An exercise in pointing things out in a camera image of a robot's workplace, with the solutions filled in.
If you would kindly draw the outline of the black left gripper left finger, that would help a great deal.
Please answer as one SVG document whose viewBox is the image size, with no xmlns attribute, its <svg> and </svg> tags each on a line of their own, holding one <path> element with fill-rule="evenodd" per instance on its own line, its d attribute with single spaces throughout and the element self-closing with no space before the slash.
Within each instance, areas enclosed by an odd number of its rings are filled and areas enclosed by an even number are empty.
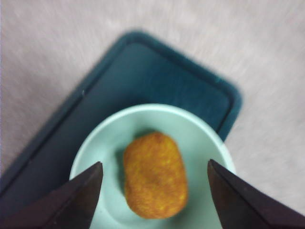
<svg viewBox="0 0 305 229">
<path fill-rule="evenodd" d="M 2 229 L 88 229 L 103 178 L 97 162 L 48 195 L 0 222 Z"/>
</svg>

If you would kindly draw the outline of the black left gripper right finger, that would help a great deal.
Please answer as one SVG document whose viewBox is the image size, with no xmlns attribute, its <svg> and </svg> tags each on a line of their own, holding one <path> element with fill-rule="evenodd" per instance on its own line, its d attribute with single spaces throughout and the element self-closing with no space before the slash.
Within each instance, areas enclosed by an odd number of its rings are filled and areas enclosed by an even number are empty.
<svg viewBox="0 0 305 229">
<path fill-rule="evenodd" d="M 262 193 L 214 160 L 207 174 L 224 229 L 303 229 L 305 217 Z"/>
</svg>

